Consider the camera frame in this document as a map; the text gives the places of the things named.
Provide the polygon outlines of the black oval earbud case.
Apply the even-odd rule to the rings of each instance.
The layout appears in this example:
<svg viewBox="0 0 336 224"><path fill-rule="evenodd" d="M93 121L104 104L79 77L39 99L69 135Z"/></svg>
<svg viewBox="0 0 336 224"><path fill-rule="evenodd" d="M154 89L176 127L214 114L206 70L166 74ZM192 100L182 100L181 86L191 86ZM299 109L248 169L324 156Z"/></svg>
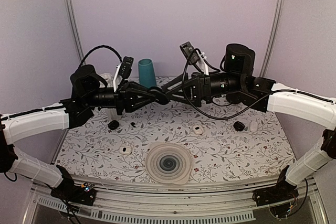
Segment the black oval earbud case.
<svg viewBox="0 0 336 224"><path fill-rule="evenodd" d="M166 97L165 93L163 92L163 90L159 87L148 88L148 93L154 95L155 102L160 105L166 105L170 102L169 99Z"/></svg>

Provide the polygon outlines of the white earbud charging case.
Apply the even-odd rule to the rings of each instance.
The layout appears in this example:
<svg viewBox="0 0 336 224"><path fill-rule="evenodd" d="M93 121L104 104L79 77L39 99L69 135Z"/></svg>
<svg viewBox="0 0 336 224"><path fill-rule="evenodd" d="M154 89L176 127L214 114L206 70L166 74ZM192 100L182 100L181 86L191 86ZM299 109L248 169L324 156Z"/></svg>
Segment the white earbud charging case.
<svg viewBox="0 0 336 224"><path fill-rule="evenodd" d="M202 135L204 133L204 129L201 125L194 125L192 130L196 135Z"/></svg>

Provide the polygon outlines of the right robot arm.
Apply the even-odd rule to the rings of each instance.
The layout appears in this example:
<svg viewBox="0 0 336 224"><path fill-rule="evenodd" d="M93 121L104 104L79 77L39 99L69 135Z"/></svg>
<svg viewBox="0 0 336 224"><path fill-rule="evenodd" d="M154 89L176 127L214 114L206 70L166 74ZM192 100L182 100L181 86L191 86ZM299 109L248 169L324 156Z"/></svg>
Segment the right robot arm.
<svg viewBox="0 0 336 224"><path fill-rule="evenodd" d="M284 200L292 188L335 159L335 99L287 87L271 79L253 77L255 52L241 44L228 44L220 68L214 72L198 69L188 77L184 72L163 86L170 100L199 109L202 101L225 95L232 104L248 109L292 115L324 126L317 144L302 158L281 171L271 190L276 201Z"/></svg>

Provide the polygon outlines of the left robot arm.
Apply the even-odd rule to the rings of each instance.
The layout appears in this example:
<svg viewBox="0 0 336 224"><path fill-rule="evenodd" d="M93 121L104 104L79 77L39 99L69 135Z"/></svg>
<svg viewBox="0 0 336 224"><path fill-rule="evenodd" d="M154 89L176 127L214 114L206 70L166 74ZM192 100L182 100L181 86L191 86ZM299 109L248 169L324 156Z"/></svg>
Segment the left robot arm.
<svg viewBox="0 0 336 224"><path fill-rule="evenodd" d="M93 117L94 108L116 109L131 113L152 102L166 105L171 98L158 87L146 88L122 80L109 87L93 65L80 66L70 77L71 98L50 106L1 116L1 173L14 173L45 183L67 200L78 195L78 188L65 168L40 161L14 146L24 138L53 130L74 129Z"/></svg>

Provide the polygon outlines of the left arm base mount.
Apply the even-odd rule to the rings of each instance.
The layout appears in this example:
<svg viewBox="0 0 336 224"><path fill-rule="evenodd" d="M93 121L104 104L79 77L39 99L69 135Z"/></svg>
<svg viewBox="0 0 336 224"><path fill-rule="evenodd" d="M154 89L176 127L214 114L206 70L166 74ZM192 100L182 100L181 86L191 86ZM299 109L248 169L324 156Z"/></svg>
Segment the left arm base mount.
<svg viewBox="0 0 336 224"><path fill-rule="evenodd" d="M77 186L64 167L59 165L56 165L56 167L60 170L63 180L58 187L51 189L50 195L65 202L93 206L97 194L95 185L85 182L82 185Z"/></svg>

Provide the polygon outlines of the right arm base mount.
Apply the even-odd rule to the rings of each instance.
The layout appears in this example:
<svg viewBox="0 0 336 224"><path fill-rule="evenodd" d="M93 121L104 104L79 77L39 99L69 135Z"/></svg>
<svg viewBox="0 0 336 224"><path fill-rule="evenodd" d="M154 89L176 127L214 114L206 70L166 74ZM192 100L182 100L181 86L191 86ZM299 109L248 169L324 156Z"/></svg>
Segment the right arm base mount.
<svg viewBox="0 0 336 224"><path fill-rule="evenodd" d="M286 182L286 172L288 168L289 165L287 165L281 171L278 180L274 186L256 189L253 191L252 199L256 202L257 206L274 204L299 196L297 186L293 186Z"/></svg>

